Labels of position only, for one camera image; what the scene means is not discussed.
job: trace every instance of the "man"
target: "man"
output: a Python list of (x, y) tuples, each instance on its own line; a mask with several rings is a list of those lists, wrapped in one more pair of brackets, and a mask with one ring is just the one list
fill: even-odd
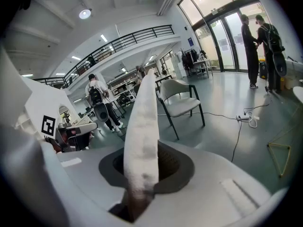
[(256, 89), (258, 86), (257, 77), (259, 72), (259, 59), (257, 53), (257, 47), (255, 43), (258, 43), (258, 40), (251, 35), (249, 23), (250, 20), (245, 14), (241, 15), (242, 21), (242, 37), (245, 46), (246, 58), (247, 58), (247, 68), (248, 68), (248, 78), (250, 79), (250, 88)]
[(137, 71), (139, 72), (139, 77), (141, 80), (146, 76), (146, 70), (144, 66), (136, 66)]
[(273, 92), (274, 80), (276, 76), (276, 93), (281, 93), (281, 87), (280, 87), (281, 77), (279, 76), (275, 68), (273, 53), (268, 46), (266, 30), (269, 30), (270, 27), (272, 27), (275, 33), (278, 34), (278, 31), (275, 28), (275, 26), (265, 23), (264, 18), (259, 14), (256, 15), (256, 22), (260, 25), (260, 28), (258, 29), (258, 43), (259, 44), (263, 43), (265, 62), (268, 70), (268, 90), (271, 93)]
[[(105, 94), (105, 97), (108, 97), (109, 96), (109, 93), (108, 93), (108, 89), (107, 87), (104, 85), (103, 82), (101, 81), (98, 81), (96, 79), (96, 76), (94, 74), (90, 74), (89, 75), (89, 83), (87, 84), (87, 86), (85, 87), (85, 93), (86, 93), (86, 96), (89, 97), (89, 91), (90, 91), (90, 88), (91, 87), (94, 87), (96, 88), (100, 93), (101, 95), (103, 96)], [(110, 101), (108, 99), (105, 99), (103, 97), (103, 101), (102, 103), (105, 104), (106, 106), (106, 109), (108, 111), (108, 116), (111, 117), (111, 119), (113, 120), (113, 122), (115, 123), (115, 125), (118, 126), (119, 129), (122, 128), (123, 126), (123, 123), (120, 123), (116, 117), (116, 115), (114, 114), (113, 112), (113, 109), (112, 109), (112, 105), (109, 103)], [(114, 127), (112, 126), (112, 123), (110, 121), (110, 118), (108, 118), (108, 120), (105, 122), (106, 125), (108, 126), (108, 128), (112, 131), (112, 132), (115, 132), (115, 129)]]

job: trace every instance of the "power strip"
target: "power strip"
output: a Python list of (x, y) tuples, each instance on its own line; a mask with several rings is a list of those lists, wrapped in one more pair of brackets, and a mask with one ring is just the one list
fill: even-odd
[(242, 114), (236, 115), (236, 119), (237, 120), (246, 120), (246, 119), (250, 119), (250, 116), (248, 114), (244, 115), (242, 113)]

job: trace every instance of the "hair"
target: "hair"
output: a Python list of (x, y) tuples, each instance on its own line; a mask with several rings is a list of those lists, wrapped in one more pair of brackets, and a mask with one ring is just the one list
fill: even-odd
[(95, 75), (94, 74), (90, 74), (89, 75), (89, 80), (92, 80), (93, 78), (95, 78)]
[(242, 21), (242, 22), (248, 20), (248, 17), (247, 17), (246, 14), (242, 14), (242, 15), (240, 16), (240, 18), (241, 18), (241, 21)]
[(264, 18), (260, 14), (256, 15), (256, 20), (264, 22)]

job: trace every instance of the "person with backpack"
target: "person with backpack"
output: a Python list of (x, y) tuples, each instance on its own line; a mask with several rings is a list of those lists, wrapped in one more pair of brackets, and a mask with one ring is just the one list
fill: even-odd
[[(86, 96), (90, 98), (91, 106), (94, 106), (96, 103), (101, 103), (101, 102), (104, 103), (108, 112), (108, 116), (113, 120), (113, 122), (115, 123), (116, 126), (118, 126), (119, 129), (122, 128), (123, 123), (119, 122), (119, 120), (117, 119), (116, 115), (113, 112), (112, 105), (109, 99), (106, 99), (109, 96), (107, 87), (103, 82), (98, 81), (94, 74), (89, 75), (89, 83), (85, 87), (85, 93)], [(105, 123), (112, 132), (115, 132), (115, 129), (112, 126), (110, 118), (108, 118), (108, 120)]]
[(242, 14), (241, 21), (242, 21), (241, 32), (242, 32), (246, 58), (247, 58), (247, 69), (248, 69), (248, 78), (250, 79), (250, 88), (256, 89), (258, 88), (256, 83), (257, 83), (258, 72), (259, 72), (259, 59), (257, 52), (258, 40), (251, 35), (250, 27), (248, 26), (250, 20), (247, 17), (247, 15)]
[(276, 93), (281, 93), (281, 77), (276, 71), (273, 59), (273, 53), (276, 52), (274, 50), (280, 50), (275, 46), (275, 44), (280, 44), (279, 33), (275, 26), (265, 23), (264, 18), (260, 14), (256, 15), (256, 23), (260, 25), (257, 40), (258, 44), (263, 43), (265, 62), (268, 70), (268, 90), (271, 93), (273, 92), (274, 80), (276, 77)]

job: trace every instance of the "black jacket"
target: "black jacket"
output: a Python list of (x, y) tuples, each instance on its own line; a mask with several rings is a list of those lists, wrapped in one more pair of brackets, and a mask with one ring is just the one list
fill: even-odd
[(250, 28), (247, 24), (242, 25), (241, 27), (243, 42), (246, 50), (256, 50), (256, 45), (254, 42), (258, 42), (256, 38), (251, 35)]
[[(269, 24), (267, 24), (267, 23), (264, 23), (264, 25), (263, 25), (265, 28), (267, 28), (267, 29), (270, 29), (270, 25)], [(276, 29), (276, 27), (275, 26), (272, 26), (273, 27), (273, 30), (277, 33), (277, 34), (279, 34), (278, 33), (278, 31), (277, 31), (277, 29)], [(259, 28), (258, 29), (258, 43), (259, 44), (262, 44), (263, 43), (263, 48), (264, 48), (264, 54), (266, 55), (267, 53), (268, 53), (268, 51), (269, 51), (269, 47), (268, 47), (268, 41), (267, 41), (267, 38), (266, 38), (266, 34), (267, 34), (267, 32), (263, 29), (263, 28)]]

